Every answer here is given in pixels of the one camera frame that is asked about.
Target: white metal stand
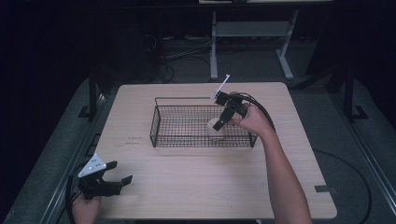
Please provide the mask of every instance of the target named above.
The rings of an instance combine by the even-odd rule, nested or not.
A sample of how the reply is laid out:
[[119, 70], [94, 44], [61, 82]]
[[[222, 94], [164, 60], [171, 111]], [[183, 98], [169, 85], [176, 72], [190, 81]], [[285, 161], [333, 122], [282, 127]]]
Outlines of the white metal stand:
[[299, 10], [294, 10], [289, 21], [217, 21], [216, 11], [212, 20], [212, 50], [210, 52], [210, 77], [218, 78], [218, 62], [216, 58], [216, 42], [218, 36], [284, 36], [285, 42], [281, 49], [276, 50], [280, 66], [287, 79], [293, 79], [288, 62], [285, 58], [294, 24]]

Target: forearm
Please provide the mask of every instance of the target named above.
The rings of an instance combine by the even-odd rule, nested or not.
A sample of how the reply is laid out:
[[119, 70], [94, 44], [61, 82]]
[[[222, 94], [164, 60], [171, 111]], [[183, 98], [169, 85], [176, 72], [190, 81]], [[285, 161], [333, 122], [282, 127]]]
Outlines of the forearm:
[[259, 134], [265, 151], [268, 189], [276, 223], [311, 223], [308, 204], [275, 132]]

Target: round white object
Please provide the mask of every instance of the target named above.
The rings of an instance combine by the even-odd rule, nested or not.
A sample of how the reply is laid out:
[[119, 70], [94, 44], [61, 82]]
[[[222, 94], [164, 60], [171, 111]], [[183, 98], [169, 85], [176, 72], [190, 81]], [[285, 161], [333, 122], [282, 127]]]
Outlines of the round white object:
[[218, 122], [219, 119], [211, 119], [207, 123], [207, 135], [209, 136], [209, 139], [213, 142], [218, 142], [220, 140], [223, 140], [225, 138], [225, 131], [223, 128], [221, 128], [219, 131], [216, 131], [213, 129], [213, 126]]

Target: human arm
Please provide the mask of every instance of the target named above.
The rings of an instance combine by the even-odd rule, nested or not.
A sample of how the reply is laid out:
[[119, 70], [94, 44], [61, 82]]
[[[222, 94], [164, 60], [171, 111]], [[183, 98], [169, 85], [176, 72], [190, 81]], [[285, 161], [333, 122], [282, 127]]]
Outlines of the human arm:
[[244, 104], [244, 107], [247, 115], [243, 119], [232, 119], [230, 123], [257, 134], [262, 140], [276, 223], [312, 223], [303, 188], [276, 132], [258, 107], [249, 104]]
[[76, 224], [93, 224], [99, 217], [101, 197], [86, 200], [84, 194], [78, 195], [73, 201], [72, 213]]

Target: black wire basket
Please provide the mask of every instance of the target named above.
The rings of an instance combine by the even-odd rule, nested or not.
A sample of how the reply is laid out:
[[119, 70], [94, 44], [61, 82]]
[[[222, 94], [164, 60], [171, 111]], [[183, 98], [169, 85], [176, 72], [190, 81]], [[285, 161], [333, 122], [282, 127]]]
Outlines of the black wire basket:
[[[154, 147], [254, 147], [257, 135], [244, 129], [225, 124], [217, 135], [208, 134], [208, 122], [219, 118], [224, 110], [220, 105], [158, 105], [155, 98], [154, 116], [150, 139]], [[241, 119], [238, 114], [234, 119]]]

